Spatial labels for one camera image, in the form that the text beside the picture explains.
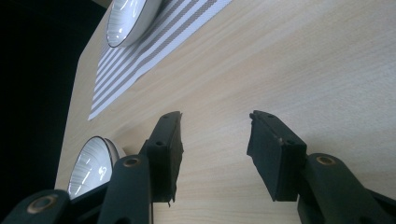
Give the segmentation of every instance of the light wood tabletop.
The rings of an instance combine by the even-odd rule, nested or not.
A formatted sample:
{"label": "light wood tabletop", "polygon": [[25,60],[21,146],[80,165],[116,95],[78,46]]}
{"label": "light wood tabletop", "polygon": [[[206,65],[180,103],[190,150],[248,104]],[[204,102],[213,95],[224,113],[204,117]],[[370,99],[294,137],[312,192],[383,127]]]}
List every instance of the light wood tabletop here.
{"label": "light wood tabletop", "polygon": [[300,223],[297,203],[274,203],[247,155],[249,113],[261,110],[308,154],[339,158],[396,199],[395,11],[393,0],[233,0],[88,120],[102,20],[79,59],[55,188],[67,189],[92,136],[137,154],[160,116],[180,111],[176,202],[155,203],[155,223]]}

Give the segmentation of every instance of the gray stripe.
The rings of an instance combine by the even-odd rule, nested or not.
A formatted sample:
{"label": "gray stripe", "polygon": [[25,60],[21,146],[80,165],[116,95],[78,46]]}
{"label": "gray stripe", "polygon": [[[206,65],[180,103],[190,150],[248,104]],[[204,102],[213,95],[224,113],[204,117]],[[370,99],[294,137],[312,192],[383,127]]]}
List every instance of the gray stripe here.
{"label": "gray stripe", "polygon": [[[172,8],[170,8],[169,9],[169,11],[163,16],[164,18],[168,18],[180,5],[181,5],[181,3],[183,3],[183,1],[182,0],[180,0],[180,1],[177,1],[173,6],[172,6]],[[156,24],[153,24],[153,26],[152,26],[152,28],[150,28],[150,30],[149,31],[147,31],[146,32],[146,34],[151,34],[151,31],[152,30],[155,30],[155,29],[157,29],[158,27],[160,27],[161,25],[163,25],[163,23],[165,22],[165,20],[161,20],[161,22],[157,22]],[[144,36],[142,36],[142,38],[141,38],[141,40],[146,40],[146,36],[147,35],[144,35]],[[105,64],[105,66],[103,66],[103,68],[105,68],[106,70],[104,71],[104,73],[106,73],[107,71],[110,71],[114,66],[115,66],[115,64],[117,63],[117,62],[114,62],[113,64],[111,64],[111,65],[109,65],[110,64],[110,62],[114,59],[114,57],[122,57],[124,54],[126,54],[128,51],[131,51],[131,52],[134,52],[141,44],[143,44],[144,43],[144,41],[143,41],[143,43],[140,43],[141,41],[137,41],[137,43],[136,44],[133,44],[131,47],[129,47],[130,48],[130,50],[125,50],[122,54],[120,54],[120,55],[118,55],[117,53],[115,53],[114,55],[113,55],[113,57],[111,57],[110,58],[110,60],[106,60],[106,64]],[[104,83],[106,83],[107,81],[108,81],[108,79],[112,76],[113,74],[111,74],[108,78],[107,78],[107,80],[104,82]],[[99,77],[99,79],[97,80],[97,83],[99,83],[102,79],[104,78],[104,76],[101,76],[101,77]]]}
{"label": "gray stripe", "polygon": [[114,82],[116,82],[124,73],[125,71],[127,71],[131,66],[134,66],[134,64],[136,63],[137,60],[139,60],[139,57],[146,52],[151,46],[153,46],[160,38],[163,37],[163,35],[173,26],[175,25],[175,23],[177,21],[179,21],[181,19],[181,17],[183,17],[196,3],[198,2],[198,0],[195,1],[191,1],[189,2],[161,31],[159,34],[157,34],[157,36],[155,36],[154,39],[152,39],[149,43],[141,43],[142,46],[144,46],[139,52],[137,52],[136,56],[133,57],[133,59],[131,60],[133,54],[135,53],[134,50],[137,49],[137,45],[135,45],[134,49],[132,50],[125,50],[125,54],[126,56],[124,56],[125,54],[122,54],[123,60],[120,64],[126,64],[127,66],[120,72],[118,72],[117,68],[116,70],[113,71],[113,73],[111,73],[109,76],[107,76],[106,80],[102,83],[102,85],[100,85],[95,91],[94,91],[94,99],[93,102],[95,103],[97,101],[97,98],[100,97],[96,96],[96,93],[99,92],[104,85],[112,78],[115,76],[115,74],[117,74],[116,78],[113,79],[113,82],[110,83],[106,89],[104,90],[104,92],[106,90],[108,90],[108,88],[110,88]]}
{"label": "gray stripe", "polygon": [[[189,27],[194,21],[196,21],[202,14],[204,14],[210,7],[213,6],[217,1],[207,1],[204,3],[203,6],[201,6],[194,14],[192,14],[191,17],[187,19],[186,22],[184,22],[180,27],[178,27],[166,40],[158,47],[156,48],[148,57],[146,57],[142,62],[139,63],[139,65],[134,69],[132,74],[134,74],[138,69],[140,69],[143,65],[145,65],[147,62],[152,60],[157,54],[163,50],[166,46],[168,46],[172,40],[174,40],[178,35],[180,35],[187,27]],[[108,98],[113,95],[122,85],[124,85],[129,78],[125,78],[117,87],[110,93],[108,94],[101,102],[98,104],[96,107],[92,109],[92,111],[95,111],[103,102],[107,101]]]}

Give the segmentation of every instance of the white stripe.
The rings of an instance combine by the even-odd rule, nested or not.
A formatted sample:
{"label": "white stripe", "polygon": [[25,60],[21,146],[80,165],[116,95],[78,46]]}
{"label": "white stripe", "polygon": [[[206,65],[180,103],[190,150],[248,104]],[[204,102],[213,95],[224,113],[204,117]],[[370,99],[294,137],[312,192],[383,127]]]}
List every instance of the white stripe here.
{"label": "white stripe", "polygon": [[[180,10],[185,7],[186,2],[188,1],[184,1],[182,3],[182,5],[180,5],[180,7],[175,10],[175,12],[169,16],[168,18],[165,19],[165,23],[163,23],[163,25],[161,27],[158,27],[155,31],[153,31],[153,34],[151,34],[147,40],[145,40],[145,42],[143,42],[137,49],[134,49],[134,56],[136,56],[136,53],[139,51],[139,49],[142,49],[144,46],[146,46],[148,44],[148,42],[150,40],[152,40],[152,38],[154,38],[162,29],[163,27],[166,26],[166,24],[169,23],[170,20],[172,20],[177,13],[180,12]],[[103,111],[107,106],[109,106],[115,99],[117,99],[123,92],[125,92],[129,87],[131,87],[135,81],[144,73],[146,73],[150,68],[152,68],[156,63],[158,63],[160,60],[162,60],[166,55],[168,55],[170,52],[172,52],[175,48],[177,48],[177,46],[179,46],[183,41],[185,41],[190,35],[192,35],[196,30],[198,30],[202,25],[204,25],[207,21],[209,21],[211,19],[211,17],[213,17],[214,15],[216,15],[220,10],[222,10],[225,6],[227,6],[229,3],[231,2],[231,0],[228,1],[218,1],[216,2],[212,7],[210,7],[203,15],[201,15],[199,18],[197,18],[196,21],[194,21],[189,27],[187,27],[180,35],[178,35],[175,39],[173,39],[171,41],[171,43],[166,46],[161,52],[159,52],[158,55],[156,55],[150,62],[144,64],[141,68],[139,68],[138,71],[136,71],[136,74],[134,76],[127,76],[130,75],[130,73],[136,68],[136,66],[142,62],[142,60],[144,60],[148,55],[150,55],[150,53],[152,53],[156,48],[158,48],[161,43],[163,43],[163,41],[169,37],[178,27],[180,27],[181,24],[183,24],[193,13],[195,13],[200,7],[201,5],[203,5],[205,3],[205,1],[200,1],[199,3],[195,4],[195,6],[193,6],[189,12],[187,12],[182,18],[180,18],[179,21],[177,21],[175,23],[175,25],[173,25],[168,31],[166,31],[166,34],[159,39],[153,46],[151,46],[146,52],[144,52],[143,54],[139,55],[138,60],[134,63],[134,65],[128,69],[128,71],[126,71],[120,78],[119,80],[117,80],[116,83],[113,84],[113,86],[111,88],[109,88],[109,90],[107,90],[105,92],[105,94],[103,94],[98,101],[96,101],[96,103],[94,105],[92,105],[92,112],[89,115],[89,119],[93,119],[94,117],[96,117],[101,111]],[[117,59],[117,62],[120,63],[122,61],[121,58]],[[127,66],[128,64],[123,64],[121,67],[117,67],[117,66],[113,66],[113,68],[110,71],[114,71],[117,70],[115,74],[113,74],[113,77],[107,82],[107,84],[103,87],[103,89],[106,88],[106,86],[108,86],[108,84],[111,82],[111,80],[114,80],[114,78],[120,73],[120,71],[122,71],[123,68],[125,68],[125,66]],[[119,89],[116,90],[116,92],[114,92],[113,95],[111,95],[106,101],[101,102],[108,94],[111,93],[112,90],[115,89],[115,87],[120,84],[125,78],[129,78],[126,83],[124,85],[122,85]],[[102,91],[99,91],[95,94],[95,96],[93,97],[95,99],[95,97],[97,97]]]}
{"label": "white stripe", "polygon": [[[181,24],[184,23],[184,21],[186,21],[186,20],[193,14],[193,12],[190,13],[190,12],[193,10],[193,7],[192,7],[191,10],[189,10],[188,12],[186,12],[186,14],[185,14],[182,18],[180,18],[180,20],[179,20],[178,22],[176,22],[176,23],[175,23],[175,24],[163,35],[163,37],[162,37],[161,39],[157,40],[157,42],[156,42],[154,45],[152,45],[146,52],[143,52],[143,53],[140,54],[140,55],[136,55],[136,54],[137,54],[142,48],[144,48],[153,38],[155,38],[155,37],[163,30],[163,28],[166,27],[167,24],[169,24],[169,22],[170,22],[173,18],[175,18],[175,17],[181,12],[181,10],[188,4],[188,2],[189,2],[189,1],[184,1],[184,2],[177,8],[177,10],[175,10],[175,12],[172,13],[172,14],[168,17],[167,20],[165,20],[165,23],[163,23],[162,26],[158,27],[158,29],[155,30],[155,31],[153,32],[153,34],[150,35],[150,36],[148,37],[147,40],[145,40],[142,44],[140,44],[140,46],[138,47],[138,49],[133,49],[133,48],[127,49],[129,52],[131,52],[132,50],[134,51],[134,54],[132,55],[131,58],[138,57],[139,60],[137,60],[137,61],[134,63],[134,65],[133,65],[131,68],[129,68],[128,71],[125,72],[125,74],[130,74],[132,71],[134,71],[134,69],[136,68],[136,66],[137,66],[144,58],[146,58],[147,55],[150,55],[150,53],[152,53],[158,46],[160,46],[160,45],[163,43],[163,41],[164,41],[167,37],[169,37],[169,35],[171,35],[171,34],[174,32],[174,30],[176,30],[176,28],[178,28],[178,27],[175,28],[175,26],[177,26],[177,25],[180,26]],[[95,94],[94,99],[96,99],[96,97],[97,97],[98,95],[102,94],[103,90],[104,90],[107,86],[110,85],[110,83],[120,74],[120,72],[121,72],[126,66],[129,66],[128,63],[124,63],[124,64],[122,64],[121,66],[119,66],[120,62],[122,62],[122,60],[125,58],[125,56],[129,53],[128,51],[127,51],[122,57],[120,57],[120,58],[118,59],[118,64],[117,64],[117,66],[113,66],[113,68],[108,72],[109,74],[111,74],[111,73],[114,72],[114,70],[117,69],[117,72],[116,72],[115,74],[112,75],[111,79],[108,80],[107,83],[106,83],[104,86],[102,86],[102,87],[100,88],[100,90]],[[122,82],[122,81],[123,81],[123,79],[121,79],[121,77],[120,77],[120,78],[117,80],[117,83],[113,84],[113,86],[112,86],[109,90],[107,90],[106,93],[104,93],[104,95],[103,95],[100,99],[103,99],[104,97],[106,97],[106,95],[108,95],[112,90],[114,90],[115,86],[117,86],[117,84],[120,83],[120,82]]]}

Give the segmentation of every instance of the metal screw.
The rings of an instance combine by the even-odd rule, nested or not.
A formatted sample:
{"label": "metal screw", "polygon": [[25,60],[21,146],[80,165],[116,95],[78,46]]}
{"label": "metal screw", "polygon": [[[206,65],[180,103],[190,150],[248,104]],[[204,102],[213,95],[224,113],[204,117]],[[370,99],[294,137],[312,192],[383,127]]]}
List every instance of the metal screw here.
{"label": "metal screw", "polygon": [[126,166],[126,167],[132,167],[132,166],[136,166],[139,163],[140,163],[139,159],[131,158],[129,160],[124,161],[123,165]]}
{"label": "metal screw", "polygon": [[317,161],[323,165],[335,165],[335,160],[330,157],[318,156]]}
{"label": "metal screw", "polygon": [[32,201],[27,207],[27,212],[30,214],[36,214],[49,209],[56,204],[57,197],[58,195],[51,194]]}

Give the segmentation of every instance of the dark floor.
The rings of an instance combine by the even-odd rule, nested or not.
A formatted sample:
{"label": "dark floor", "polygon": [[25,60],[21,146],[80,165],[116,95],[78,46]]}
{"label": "dark floor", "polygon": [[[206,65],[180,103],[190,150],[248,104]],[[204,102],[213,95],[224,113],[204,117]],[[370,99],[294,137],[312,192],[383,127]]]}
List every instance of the dark floor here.
{"label": "dark floor", "polygon": [[0,6],[3,220],[20,200],[54,188],[78,58],[106,10],[91,0]]}

